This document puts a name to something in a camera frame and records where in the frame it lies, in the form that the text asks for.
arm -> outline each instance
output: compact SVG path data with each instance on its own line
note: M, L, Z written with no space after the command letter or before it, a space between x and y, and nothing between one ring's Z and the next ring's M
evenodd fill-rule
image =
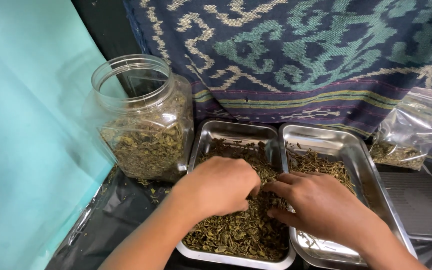
M386 223L330 175L283 173L263 190L285 198L295 211L275 208L268 211L270 217L357 251L375 270L428 269L406 250Z
M248 209L261 180L243 159L215 156L174 185L161 205L106 258L99 270L162 270L191 228L213 215Z

hand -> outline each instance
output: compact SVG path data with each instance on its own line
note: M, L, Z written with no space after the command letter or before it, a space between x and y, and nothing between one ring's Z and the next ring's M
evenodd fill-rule
M248 210L246 198L250 193L256 196L260 185L258 174L243 159L214 156L181 178L169 197L191 205L199 222L214 215Z
M295 212L273 208L268 211L270 217L357 251L365 245L364 239L389 231L345 186L324 173L282 173L263 190L286 199Z

jar opening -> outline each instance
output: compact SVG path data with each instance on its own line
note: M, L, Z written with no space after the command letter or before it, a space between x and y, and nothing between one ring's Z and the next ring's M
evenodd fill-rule
M162 59L145 54L125 55L99 66L91 77L93 90L111 111L143 110L165 100L174 81Z

dried herb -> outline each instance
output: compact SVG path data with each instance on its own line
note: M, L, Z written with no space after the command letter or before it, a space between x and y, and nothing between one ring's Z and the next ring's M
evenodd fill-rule
M100 135L128 177L175 182L185 173L179 168L187 162L184 149L192 118L185 96L175 93L171 101L152 110L107 122Z
M287 161L290 172L320 172L323 174L328 174L339 180L352 194L356 195L353 187L354 184L351 182L350 175L346 172L344 163L342 161L331 162L328 158L318 157L318 153L311 150L306 151L306 154L301 156L291 149L287 148Z
M215 139L211 150L200 163L212 156L243 158L261 178L261 186L278 176L267 161L265 144L259 142L241 145L224 143ZM226 216L213 216L198 223L184 237L183 243L190 249L243 256L251 259L279 261L289 246L288 227L266 214L271 207L287 208L285 200L273 193L260 192L248 197L249 208Z
M420 170L426 155L414 147L401 147L386 141L373 144L369 153L375 163Z

fabric pattern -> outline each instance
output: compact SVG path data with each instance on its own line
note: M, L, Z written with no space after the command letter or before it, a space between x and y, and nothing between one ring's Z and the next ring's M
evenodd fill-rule
M192 82L196 122L367 138L412 87L432 89L431 0L125 1L145 50Z

